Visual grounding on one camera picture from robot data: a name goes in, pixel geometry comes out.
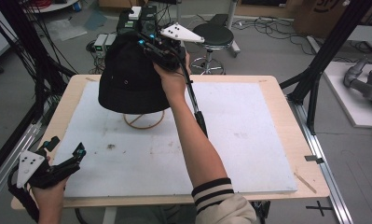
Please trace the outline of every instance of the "person's right hand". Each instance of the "person's right hand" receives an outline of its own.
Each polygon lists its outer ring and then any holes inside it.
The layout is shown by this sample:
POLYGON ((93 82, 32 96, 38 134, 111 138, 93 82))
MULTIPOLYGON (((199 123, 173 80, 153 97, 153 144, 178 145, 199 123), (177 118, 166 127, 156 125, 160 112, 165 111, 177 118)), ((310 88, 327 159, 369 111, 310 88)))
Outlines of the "person's right hand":
MULTIPOLYGON (((189 69, 189 54, 186 53, 186 69, 187 72, 190 74, 189 69)), ((166 93, 166 97, 168 100, 175 101, 176 99, 184 99, 185 98, 185 90, 186 90, 186 80, 184 78, 183 70, 181 68, 177 69, 176 72, 167 71, 156 63, 154 63, 154 68, 156 69, 157 73, 161 78, 162 89, 166 93)))

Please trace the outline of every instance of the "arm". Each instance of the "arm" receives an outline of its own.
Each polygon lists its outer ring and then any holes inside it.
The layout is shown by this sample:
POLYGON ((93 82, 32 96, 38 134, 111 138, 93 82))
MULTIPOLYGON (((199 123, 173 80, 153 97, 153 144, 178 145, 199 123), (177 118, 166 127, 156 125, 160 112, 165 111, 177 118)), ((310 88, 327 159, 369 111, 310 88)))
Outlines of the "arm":
MULTIPOLYGON (((186 64, 188 62, 189 55, 187 54, 186 64)), ((177 73, 173 73, 160 68, 156 64, 154 64, 154 68, 161 77, 162 88, 172 108, 186 168, 193 187, 227 177, 224 165, 214 146, 200 129, 186 104, 186 83, 185 78, 180 75, 183 74, 181 69, 177 73)))

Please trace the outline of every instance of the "stool leg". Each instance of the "stool leg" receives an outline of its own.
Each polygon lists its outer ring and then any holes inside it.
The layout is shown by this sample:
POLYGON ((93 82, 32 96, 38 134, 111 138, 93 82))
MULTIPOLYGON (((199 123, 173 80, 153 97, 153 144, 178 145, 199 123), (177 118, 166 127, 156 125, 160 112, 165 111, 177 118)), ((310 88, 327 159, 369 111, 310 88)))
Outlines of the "stool leg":
POLYGON ((208 74, 211 75, 211 69, 210 69, 210 63, 212 61, 212 53, 213 51, 211 49, 208 49, 206 52, 206 61, 205 61, 205 71, 202 74, 208 74))

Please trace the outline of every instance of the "striped cuff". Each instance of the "striped cuff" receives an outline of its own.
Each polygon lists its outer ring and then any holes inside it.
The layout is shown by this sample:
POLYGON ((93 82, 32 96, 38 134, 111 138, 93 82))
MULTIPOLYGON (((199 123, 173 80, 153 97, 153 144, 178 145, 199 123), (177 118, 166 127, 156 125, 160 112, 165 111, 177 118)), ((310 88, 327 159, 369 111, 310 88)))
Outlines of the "striped cuff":
POLYGON ((233 194, 234 190, 229 178, 216 179, 199 185, 191 193, 197 206, 197 214, 209 206, 220 204, 233 194))

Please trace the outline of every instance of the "wooden table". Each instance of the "wooden table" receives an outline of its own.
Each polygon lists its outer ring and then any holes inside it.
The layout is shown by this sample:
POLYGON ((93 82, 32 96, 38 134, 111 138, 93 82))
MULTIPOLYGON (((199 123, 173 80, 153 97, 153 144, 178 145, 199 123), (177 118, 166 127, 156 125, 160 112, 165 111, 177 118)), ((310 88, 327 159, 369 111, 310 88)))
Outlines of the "wooden table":
MULTIPOLYGON (((77 75, 72 77, 55 114, 42 138, 41 143, 49 141, 52 136, 63 139, 65 130, 77 107, 87 82, 99 81, 98 75, 77 75)), ((243 194, 249 201, 270 201, 280 199, 325 198, 329 188, 323 174, 314 161, 306 161, 305 156, 311 155, 309 146, 301 132, 296 119, 283 96, 282 90, 275 77, 271 76, 191 76, 196 82, 244 82, 258 83, 264 95, 272 120, 282 141, 286 157, 290 163, 298 191, 294 193, 274 194, 243 194)), ((56 147, 49 153, 54 158, 56 147)), ((190 195, 173 196, 132 196, 132 197, 94 197, 94 198, 65 198, 64 207, 118 206, 118 205, 147 205, 193 203, 190 195)), ((17 199, 11 206, 22 209, 17 199)))

